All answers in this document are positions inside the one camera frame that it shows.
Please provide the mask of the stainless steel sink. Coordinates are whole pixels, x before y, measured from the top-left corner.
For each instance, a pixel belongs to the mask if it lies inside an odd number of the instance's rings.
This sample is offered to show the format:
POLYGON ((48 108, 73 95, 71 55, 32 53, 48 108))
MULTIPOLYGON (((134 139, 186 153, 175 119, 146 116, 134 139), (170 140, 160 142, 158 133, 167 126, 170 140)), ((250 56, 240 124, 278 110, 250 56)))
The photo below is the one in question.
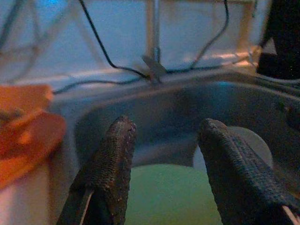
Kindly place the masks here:
POLYGON ((300 131, 281 106, 300 111, 300 90, 229 71, 166 77, 156 85, 82 85, 55 98, 53 110, 67 122, 57 159, 70 183, 110 124, 126 115, 137 125, 135 166, 191 165, 199 125, 212 118, 258 134, 271 151, 276 175, 300 192, 300 131))

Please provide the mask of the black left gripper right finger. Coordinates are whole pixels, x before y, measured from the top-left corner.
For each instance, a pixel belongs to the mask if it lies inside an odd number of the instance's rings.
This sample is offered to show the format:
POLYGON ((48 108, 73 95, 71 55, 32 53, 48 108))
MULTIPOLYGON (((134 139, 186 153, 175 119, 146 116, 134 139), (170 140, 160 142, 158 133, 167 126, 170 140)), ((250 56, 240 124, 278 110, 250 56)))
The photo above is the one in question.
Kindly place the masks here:
POLYGON ((300 225, 300 199, 242 137, 206 118, 198 143, 223 225, 300 225))

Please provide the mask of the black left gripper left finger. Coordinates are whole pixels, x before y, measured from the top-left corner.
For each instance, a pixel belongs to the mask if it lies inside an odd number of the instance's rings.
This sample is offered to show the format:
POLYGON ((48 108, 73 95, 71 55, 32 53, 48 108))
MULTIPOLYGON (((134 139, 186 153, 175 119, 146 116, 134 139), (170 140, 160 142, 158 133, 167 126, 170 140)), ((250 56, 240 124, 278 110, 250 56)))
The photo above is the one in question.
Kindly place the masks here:
POLYGON ((56 225, 124 225, 136 124, 119 116, 71 184, 56 225))

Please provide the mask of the green plastic plate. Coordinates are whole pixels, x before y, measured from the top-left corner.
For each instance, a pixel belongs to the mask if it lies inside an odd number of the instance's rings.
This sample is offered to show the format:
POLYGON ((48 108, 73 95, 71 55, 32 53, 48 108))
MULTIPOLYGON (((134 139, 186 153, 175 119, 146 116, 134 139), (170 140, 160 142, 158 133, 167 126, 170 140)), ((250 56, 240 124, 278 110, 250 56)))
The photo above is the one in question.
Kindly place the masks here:
POLYGON ((181 165, 131 170, 124 225, 223 225, 205 172, 181 165))

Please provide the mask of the grey bowl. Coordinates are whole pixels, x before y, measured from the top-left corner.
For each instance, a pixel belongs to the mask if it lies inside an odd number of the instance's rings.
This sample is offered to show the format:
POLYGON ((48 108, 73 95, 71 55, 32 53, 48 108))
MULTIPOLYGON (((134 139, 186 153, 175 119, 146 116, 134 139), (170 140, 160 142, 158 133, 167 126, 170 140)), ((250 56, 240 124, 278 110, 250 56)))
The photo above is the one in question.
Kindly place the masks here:
MULTIPOLYGON (((255 132, 250 129, 238 126, 229 126, 228 129, 240 135, 246 143, 255 151, 255 153, 267 164, 273 168, 273 157, 267 143, 255 132)), ((206 165, 199 145, 196 146, 193 155, 193 168, 206 172, 206 165)))

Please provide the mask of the orange plastic bowl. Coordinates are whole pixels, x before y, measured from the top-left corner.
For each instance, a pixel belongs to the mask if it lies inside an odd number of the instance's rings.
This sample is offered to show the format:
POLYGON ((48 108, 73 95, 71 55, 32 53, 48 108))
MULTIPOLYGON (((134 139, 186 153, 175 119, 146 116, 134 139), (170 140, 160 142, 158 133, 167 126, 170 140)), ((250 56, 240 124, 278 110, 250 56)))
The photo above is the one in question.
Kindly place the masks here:
POLYGON ((62 142, 65 119, 48 112, 50 85, 0 84, 0 190, 41 164, 62 142))

